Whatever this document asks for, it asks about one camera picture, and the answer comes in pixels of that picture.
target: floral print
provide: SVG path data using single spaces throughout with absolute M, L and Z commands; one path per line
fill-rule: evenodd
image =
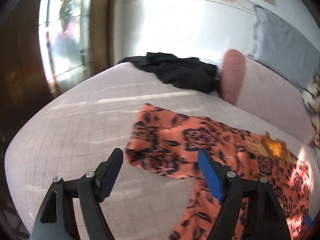
M 245 179 L 266 177 L 283 209 L 292 239 L 306 230 L 309 205 L 308 166 L 288 151 L 293 162 L 253 153 L 247 140 L 261 136 L 208 117 L 186 116 L 145 104 L 138 113 L 126 149 L 129 164 L 176 179 L 195 179 L 185 213 L 170 240 L 205 240 L 220 204 L 203 179 L 197 153 L 205 148 L 213 160 Z M 240 239 L 248 199 L 243 199 L 233 239 Z

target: leaf pattern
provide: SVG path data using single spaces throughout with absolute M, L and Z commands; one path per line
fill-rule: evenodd
M 195 180 L 186 212 L 170 240 L 206 240 L 217 219 L 220 204 L 196 162 L 199 149 L 207 149 L 213 160 L 243 178 L 266 177 L 282 206 L 292 239 L 305 232 L 310 196 L 308 166 L 291 153 L 292 163 L 252 153 L 247 138 L 259 140 L 261 136 L 208 117 L 177 114 L 150 104 L 142 107 L 125 152 L 128 163 L 160 176 Z M 243 199 L 234 239 L 241 238 L 247 203 Z

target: orange fabric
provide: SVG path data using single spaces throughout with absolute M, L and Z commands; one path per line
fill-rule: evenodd
M 217 218 L 220 205 L 208 189 L 197 163 L 197 152 L 201 148 L 206 148 L 215 161 L 242 178 L 266 177 L 283 207 L 292 239 L 303 234 L 309 205 L 308 167 L 289 151 L 294 163 L 252 153 L 246 144 L 248 138 L 260 140 L 261 136 L 208 117 L 177 114 L 150 104 L 142 107 L 128 142 L 128 162 L 162 176 L 196 180 L 170 240 L 205 240 Z M 247 199 L 243 199 L 234 239 L 241 237 L 246 206 Z

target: pink cushion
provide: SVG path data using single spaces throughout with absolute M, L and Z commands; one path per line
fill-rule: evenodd
M 305 144 L 312 142 L 315 132 L 301 92 L 272 70 L 232 49 L 222 63 L 220 87 L 223 100 Z

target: mattress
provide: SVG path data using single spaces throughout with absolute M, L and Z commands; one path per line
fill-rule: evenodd
M 62 94 L 17 133 L 5 156 L 10 193 L 29 231 L 55 176 L 77 179 L 124 149 L 143 103 L 178 113 L 207 116 L 254 133 L 270 132 L 310 168 L 312 219 L 320 209 L 320 172 L 313 150 L 269 123 L 215 95 L 162 84 L 131 63 L 114 66 Z M 115 239 L 165 239 L 188 203 L 194 181 L 170 179 L 124 163 L 102 211 Z M 79 202 L 76 220 L 88 239 Z

